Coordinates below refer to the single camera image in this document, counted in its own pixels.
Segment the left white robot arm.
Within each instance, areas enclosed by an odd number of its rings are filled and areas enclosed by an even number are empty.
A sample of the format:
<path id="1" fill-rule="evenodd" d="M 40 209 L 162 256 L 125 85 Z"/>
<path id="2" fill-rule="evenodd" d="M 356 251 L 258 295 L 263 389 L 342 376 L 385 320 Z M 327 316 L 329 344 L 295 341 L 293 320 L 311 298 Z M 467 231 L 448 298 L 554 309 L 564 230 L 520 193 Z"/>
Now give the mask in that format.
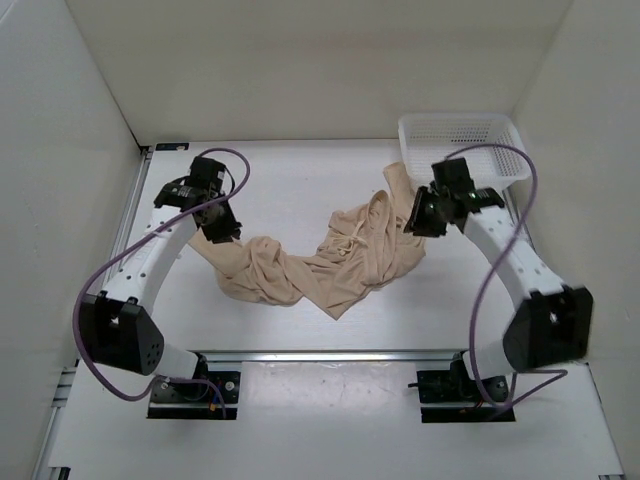
<path id="1" fill-rule="evenodd" d="M 188 400 L 206 395 L 210 377 L 199 369 L 198 355 L 168 344 L 151 314 L 178 254 L 195 234 L 210 244 L 239 238 L 241 224 L 223 187 L 230 176 L 205 151 L 186 176 L 161 188 L 142 239 L 125 251 L 102 290 L 84 294 L 76 308 L 74 336 L 86 363 L 175 378 L 175 388 Z"/>

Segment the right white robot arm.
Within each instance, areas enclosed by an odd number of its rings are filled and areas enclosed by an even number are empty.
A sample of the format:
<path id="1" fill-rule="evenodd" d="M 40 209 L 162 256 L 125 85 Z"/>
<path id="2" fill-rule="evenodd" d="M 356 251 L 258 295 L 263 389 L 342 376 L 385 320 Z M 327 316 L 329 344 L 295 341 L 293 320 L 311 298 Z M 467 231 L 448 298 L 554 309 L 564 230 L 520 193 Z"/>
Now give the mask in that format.
<path id="1" fill-rule="evenodd" d="M 460 399 L 480 393 L 486 379 L 530 372 L 585 357 L 593 296 L 584 286 L 571 287 L 544 265 L 520 238 L 496 190 L 476 187 L 464 158 L 432 166 L 434 178 L 418 188 L 406 232 L 438 238 L 457 227 L 490 263 L 472 306 L 477 316 L 489 282 L 506 288 L 514 315 L 505 330 L 485 346 L 469 337 L 468 349 L 453 363 L 449 387 Z"/>

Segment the beige trousers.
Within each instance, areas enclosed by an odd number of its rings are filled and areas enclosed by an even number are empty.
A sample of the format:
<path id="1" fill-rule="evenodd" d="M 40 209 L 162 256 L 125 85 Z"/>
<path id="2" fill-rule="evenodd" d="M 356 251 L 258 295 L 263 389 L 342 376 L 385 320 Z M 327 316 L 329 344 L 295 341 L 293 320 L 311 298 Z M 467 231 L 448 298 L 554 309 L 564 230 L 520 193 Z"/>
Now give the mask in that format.
<path id="1" fill-rule="evenodd" d="M 413 205 L 404 164 L 388 165 L 383 174 L 387 189 L 366 204 L 332 213 L 326 237 L 312 256 L 290 255 L 268 236 L 213 244 L 197 233 L 189 245 L 213 266 L 218 286 L 235 300 L 291 306 L 306 298 L 339 319 L 425 256 L 424 239 L 404 230 Z"/>

